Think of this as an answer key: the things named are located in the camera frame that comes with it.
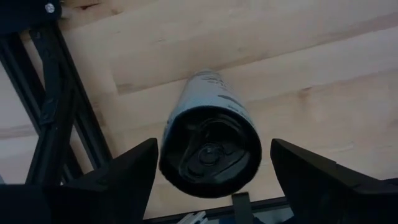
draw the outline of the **white can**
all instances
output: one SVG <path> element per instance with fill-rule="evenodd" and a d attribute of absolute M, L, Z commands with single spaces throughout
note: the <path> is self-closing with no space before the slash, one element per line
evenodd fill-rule
<path fill-rule="evenodd" d="M 196 197 L 235 193 L 252 180 L 261 162 L 261 143 L 247 110 L 211 70 L 189 79 L 162 143 L 160 171 Z"/>

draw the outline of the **wood grain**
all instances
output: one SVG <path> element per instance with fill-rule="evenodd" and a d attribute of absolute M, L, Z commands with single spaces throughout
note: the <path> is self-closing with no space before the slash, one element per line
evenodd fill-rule
<path fill-rule="evenodd" d="M 221 70 L 243 102 L 398 68 L 398 28 L 320 45 Z M 166 121 L 185 80 L 127 95 L 102 98 L 99 106 L 112 132 Z"/>
<path fill-rule="evenodd" d="M 249 110 L 263 146 L 252 200 L 283 195 L 269 157 L 282 138 L 367 175 L 398 176 L 395 0 L 101 0 L 60 27 L 114 157 L 161 143 L 186 79 L 212 68 Z M 33 43 L 24 44 L 39 77 Z M 0 175 L 22 183 L 37 135 L 0 67 Z M 92 170 L 72 132 L 85 172 Z M 157 171 L 146 218 L 230 205 Z"/>

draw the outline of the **black bracket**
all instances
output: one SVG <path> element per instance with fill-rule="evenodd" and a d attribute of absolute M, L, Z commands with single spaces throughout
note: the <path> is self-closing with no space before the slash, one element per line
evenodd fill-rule
<path fill-rule="evenodd" d="M 42 132 L 40 114 L 45 91 L 17 33 L 0 38 L 0 61 L 33 127 L 40 135 Z M 71 147 L 69 145 L 67 147 L 67 158 L 62 174 L 64 183 L 83 175 Z"/>
<path fill-rule="evenodd" d="M 276 177 L 300 223 L 391 223 L 398 186 L 282 139 L 271 142 Z"/>
<path fill-rule="evenodd" d="M 251 210 L 249 193 L 233 194 L 232 204 L 236 224 L 253 224 L 253 213 Z"/>
<path fill-rule="evenodd" d="M 1 223 L 142 223 L 157 158 L 148 139 L 65 185 L 0 185 Z"/>

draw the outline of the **bolt head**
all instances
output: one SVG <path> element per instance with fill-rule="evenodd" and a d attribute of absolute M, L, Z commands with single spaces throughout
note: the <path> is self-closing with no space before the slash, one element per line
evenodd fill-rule
<path fill-rule="evenodd" d="M 46 5 L 44 6 L 44 8 L 45 8 L 45 10 L 46 10 L 48 13 L 53 13 L 53 12 L 55 12 L 55 6 L 54 6 L 53 4 L 51 4 L 51 3 L 46 4 Z"/>

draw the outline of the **black plastic part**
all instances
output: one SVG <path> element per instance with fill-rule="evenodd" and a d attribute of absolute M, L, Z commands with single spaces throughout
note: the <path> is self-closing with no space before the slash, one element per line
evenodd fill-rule
<path fill-rule="evenodd" d="M 253 212 L 249 194 L 240 193 L 232 195 L 232 204 L 234 207 L 235 224 L 253 224 Z"/>
<path fill-rule="evenodd" d="M 45 10 L 47 4 L 54 6 L 53 13 Z M 55 21 L 61 14 L 59 0 L 3 0 L 0 3 L 0 35 L 21 32 L 37 24 Z"/>
<path fill-rule="evenodd" d="M 0 61 L 19 99 L 36 130 L 41 133 L 40 113 L 44 102 L 45 91 L 22 44 L 19 34 L 13 33 L 0 38 Z M 83 175 L 79 163 L 68 146 L 67 160 L 63 167 L 63 183 L 77 179 Z"/>
<path fill-rule="evenodd" d="M 281 139 L 271 143 L 279 184 L 299 223 L 391 223 L 398 186 Z"/>
<path fill-rule="evenodd" d="M 244 150 L 246 135 L 238 122 L 217 114 L 205 119 L 191 131 L 188 146 L 181 158 L 178 173 L 194 184 L 222 184 L 241 172 L 249 160 Z"/>
<path fill-rule="evenodd" d="M 71 81 L 78 101 L 75 127 L 93 168 L 100 168 L 112 159 L 112 155 L 57 23 L 50 22 L 32 29 L 30 36 L 39 52 L 55 54 L 61 73 Z"/>
<path fill-rule="evenodd" d="M 157 158 L 148 139 L 63 186 L 0 185 L 1 223 L 142 223 Z"/>

